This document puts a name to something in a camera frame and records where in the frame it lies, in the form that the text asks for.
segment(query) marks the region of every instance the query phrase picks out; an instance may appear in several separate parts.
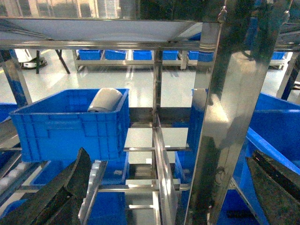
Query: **white cylindrical object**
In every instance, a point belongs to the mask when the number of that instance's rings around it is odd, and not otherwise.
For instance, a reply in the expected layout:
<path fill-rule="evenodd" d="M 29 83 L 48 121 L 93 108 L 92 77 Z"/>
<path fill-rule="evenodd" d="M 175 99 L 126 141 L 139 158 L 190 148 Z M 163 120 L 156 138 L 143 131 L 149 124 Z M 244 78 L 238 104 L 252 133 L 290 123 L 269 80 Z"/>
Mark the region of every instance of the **white cylindrical object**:
<path fill-rule="evenodd" d="M 114 88 L 102 88 L 95 95 L 88 112 L 113 112 L 122 96 L 122 93 Z"/>

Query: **steel support beam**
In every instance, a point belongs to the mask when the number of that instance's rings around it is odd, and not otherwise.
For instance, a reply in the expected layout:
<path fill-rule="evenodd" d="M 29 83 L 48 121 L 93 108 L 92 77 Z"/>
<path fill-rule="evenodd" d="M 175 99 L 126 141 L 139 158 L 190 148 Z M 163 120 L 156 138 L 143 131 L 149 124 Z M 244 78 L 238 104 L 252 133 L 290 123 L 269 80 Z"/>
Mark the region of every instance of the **steel support beam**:
<path fill-rule="evenodd" d="M 299 52 L 294 52 L 292 54 L 291 60 L 286 69 L 286 72 L 282 79 L 280 87 L 277 91 L 276 97 L 284 99 L 284 100 L 288 99 L 288 97 L 291 93 L 291 90 L 294 87 L 297 76 L 299 75 L 299 72 L 300 72 L 300 71 L 297 72 L 297 70 L 295 68 L 297 61 L 299 61 Z"/>
<path fill-rule="evenodd" d="M 85 200 L 83 201 L 83 204 L 81 205 L 81 208 L 79 210 L 79 220 L 81 225 L 86 225 L 88 223 L 88 220 L 90 218 L 90 213 L 92 211 L 93 205 L 95 203 L 97 194 L 98 194 L 98 188 L 101 184 L 101 181 L 103 179 L 105 170 L 107 166 L 107 161 L 101 161 L 99 163 L 99 167 L 96 169 L 96 175 L 93 178 L 92 182 L 89 181 L 88 191 L 85 197 Z"/>
<path fill-rule="evenodd" d="M 15 51 L 1 50 L 0 62 L 18 107 L 32 103 Z"/>
<path fill-rule="evenodd" d="M 252 4 L 227 0 L 228 16 L 218 19 L 222 27 L 186 213 L 187 225 L 217 223 L 290 1 L 269 1 L 265 7 L 256 7 L 264 16 L 257 18 L 258 33 L 245 51 L 245 38 L 252 28 Z M 224 10 L 220 15 L 226 16 Z M 212 126 L 216 121 L 220 126 Z"/>
<path fill-rule="evenodd" d="M 175 224 L 178 199 L 174 188 L 168 155 L 165 150 L 159 117 L 158 115 L 156 115 L 156 117 L 157 127 L 153 128 L 153 142 L 157 164 L 161 217 L 164 225 L 173 225 Z"/>

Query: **gray floor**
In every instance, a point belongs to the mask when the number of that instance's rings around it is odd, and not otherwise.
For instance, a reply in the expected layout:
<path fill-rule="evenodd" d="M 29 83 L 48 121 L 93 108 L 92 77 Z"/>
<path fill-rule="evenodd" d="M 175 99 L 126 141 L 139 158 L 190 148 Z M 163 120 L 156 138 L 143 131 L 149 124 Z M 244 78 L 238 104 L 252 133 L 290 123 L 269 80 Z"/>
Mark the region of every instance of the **gray floor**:
<path fill-rule="evenodd" d="M 48 61 L 48 65 L 40 69 L 37 75 L 35 70 L 23 70 L 26 83 L 33 101 L 40 100 L 51 94 L 65 89 L 84 88 L 129 88 L 130 107 L 152 107 L 152 67 L 89 67 L 77 72 L 74 67 L 72 52 L 63 51 L 63 58 L 68 65 L 71 74 L 67 75 L 54 50 L 42 54 Z M 275 96 L 281 84 L 284 70 L 269 70 L 262 87 L 262 92 Z M 178 68 L 164 68 L 162 84 L 162 106 L 190 107 L 192 101 L 191 90 L 194 87 L 195 68 L 186 70 Z M 202 88 L 208 88 L 208 76 L 203 76 Z M 0 102 L 15 102 L 5 74 L 0 73 Z M 289 100 L 295 101 L 299 91 L 292 91 Z M 165 128 L 164 140 L 166 145 L 173 147 L 185 146 L 187 129 L 174 130 Z M 127 136 L 127 147 L 150 147 L 152 145 L 151 129 L 130 129 Z M 151 153 L 130 154 L 130 163 L 146 163 L 146 158 L 151 158 Z M 169 154 L 170 162 L 174 162 L 174 154 Z M 151 200 L 151 195 L 139 195 L 134 204 L 146 204 Z M 130 224 L 154 224 L 153 211 L 143 210 L 143 213 L 134 213 L 133 223 Z"/>

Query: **metal bar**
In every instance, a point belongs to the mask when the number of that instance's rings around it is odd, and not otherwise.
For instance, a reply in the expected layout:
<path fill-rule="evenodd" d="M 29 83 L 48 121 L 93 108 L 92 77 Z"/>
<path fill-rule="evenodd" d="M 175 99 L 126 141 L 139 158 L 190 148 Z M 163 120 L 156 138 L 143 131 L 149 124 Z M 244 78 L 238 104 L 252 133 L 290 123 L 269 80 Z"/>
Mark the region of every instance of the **metal bar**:
<path fill-rule="evenodd" d="M 41 187 L 32 185 L 22 185 L 16 191 L 16 193 L 35 193 Z M 175 191 L 188 191 L 190 184 L 174 184 Z M 159 191 L 159 187 L 156 184 L 127 184 L 127 185 L 100 185 L 98 192 L 125 192 L 125 193 L 137 193 L 137 192 L 154 192 Z"/>
<path fill-rule="evenodd" d="M 157 127 L 153 128 L 153 142 L 155 146 L 157 176 L 160 193 L 160 207 L 163 224 L 175 224 L 178 199 L 175 193 L 172 171 L 165 150 L 163 133 L 159 117 L 156 114 Z"/>
<path fill-rule="evenodd" d="M 12 148 L 20 143 L 17 130 L 11 119 L 0 123 L 0 148 Z"/>
<path fill-rule="evenodd" d="M 190 151 L 189 148 L 186 147 L 165 147 L 166 151 Z M 22 151 L 22 148 L 0 148 L 0 151 Z M 128 152 L 151 152 L 155 151 L 154 147 L 148 147 L 148 148 L 124 148 L 124 151 Z"/>
<path fill-rule="evenodd" d="M 223 23 L 205 105 L 187 225 L 217 223 L 289 3 L 269 1 L 262 8 L 256 7 L 264 16 L 257 18 L 258 32 L 245 50 L 245 39 L 253 28 L 249 21 L 254 3 L 226 1 L 229 13 L 226 20 L 220 20 Z"/>
<path fill-rule="evenodd" d="M 181 52 L 181 65 L 180 69 L 186 69 L 188 65 L 188 52 L 182 51 Z"/>
<path fill-rule="evenodd" d="M 68 69 L 68 67 L 67 67 L 67 65 L 66 65 L 66 63 L 65 63 L 65 61 L 64 61 L 64 59 L 63 59 L 63 57 L 62 57 L 62 52 L 60 52 L 60 51 L 58 51 L 58 50 L 56 50 L 56 49 L 55 49 L 55 51 L 56 51 L 56 53 L 57 53 L 57 55 L 58 55 L 58 57 L 59 57 L 59 59 L 60 59 L 62 65 L 64 66 L 64 68 L 65 68 L 67 74 L 71 74 L 71 73 L 70 73 L 70 70 Z"/>
<path fill-rule="evenodd" d="M 95 203 L 95 199 L 97 197 L 99 184 L 101 184 L 101 181 L 103 179 L 105 170 L 107 166 L 107 161 L 101 161 L 99 168 L 97 169 L 96 175 L 93 178 L 93 181 L 88 186 L 88 191 L 85 197 L 85 200 L 83 204 L 81 205 L 81 208 L 79 210 L 79 220 L 81 225 L 87 224 L 90 213 L 92 211 L 93 205 Z"/>
<path fill-rule="evenodd" d="M 22 151 L 22 148 L 0 148 L 0 151 Z"/>
<path fill-rule="evenodd" d="M 0 62 L 18 107 L 32 103 L 15 51 L 1 50 Z"/>
<path fill-rule="evenodd" d="M 36 74 L 39 74 L 39 63 L 40 63 L 39 50 L 37 50 L 37 57 L 36 57 Z"/>
<path fill-rule="evenodd" d="M 79 66 L 78 66 L 78 56 L 77 56 L 76 50 L 72 50 L 72 55 L 73 55 L 75 69 L 78 71 Z"/>
<path fill-rule="evenodd" d="M 125 210 L 153 210 L 153 205 L 128 205 Z"/>
<path fill-rule="evenodd" d="M 300 52 L 300 44 L 298 43 L 277 43 L 275 46 L 275 50 L 278 52 Z"/>
<path fill-rule="evenodd" d="M 0 169 L 0 179 L 2 179 L 16 164 L 21 162 L 21 154 L 15 152 L 11 158 Z"/>
<path fill-rule="evenodd" d="M 157 126 L 156 114 L 160 109 L 162 73 L 163 73 L 163 51 L 155 51 L 154 68 L 153 68 L 153 110 L 152 110 L 152 119 L 153 119 L 154 126 Z"/>
<path fill-rule="evenodd" d="M 152 124 L 152 108 L 129 108 L 130 121 L 134 123 Z M 174 122 L 189 123 L 190 107 L 161 107 L 159 119 L 161 126 L 172 126 Z"/>
<path fill-rule="evenodd" d="M 1 49 L 148 49 L 198 50 L 199 42 L 129 42 L 129 41 L 55 41 L 55 40 L 1 40 Z"/>
<path fill-rule="evenodd" d="M 166 151 L 191 151 L 187 147 L 166 147 L 166 146 L 165 146 L 165 150 Z M 154 147 L 148 147 L 148 148 L 133 148 L 133 147 L 131 147 L 131 148 L 124 148 L 124 151 L 128 151 L 128 152 L 150 152 L 150 151 L 155 151 L 155 148 Z"/>
<path fill-rule="evenodd" d="M 295 63 L 296 63 L 296 60 L 297 60 L 298 56 L 299 56 L 299 52 L 294 52 L 292 54 L 291 60 L 290 60 L 290 62 L 288 64 L 288 66 L 287 66 L 285 75 L 284 75 L 284 77 L 282 79 L 282 82 L 280 84 L 280 87 L 279 87 L 279 89 L 277 91 L 276 97 L 278 97 L 278 98 L 282 98 L 283 97 L 283 93 L 284 93 L 286 85 L 287 85 L 287 83 L 288 83 L 288 81 L 290 79 L 291 73 L 293 71 L 293 68 L 295 66 Z"/>
<path fill-rule="evenodd" d="M 161 225 L 161 216 L 160 216 L 160 209 L 159 209 L 159 199 L 158 199 L 158 192 L 152 192 L 153 198 L 153 212 L 154 212 L 154 219 L 156 225 Z"/>
<path fill-rule="evenodd" d="M 145 66 L 154 65 L 153 60 L 79 60 L 76 59 L 79 66 Z M 164 60 L 164 66 L 180 66 L 181 60 Z"/>

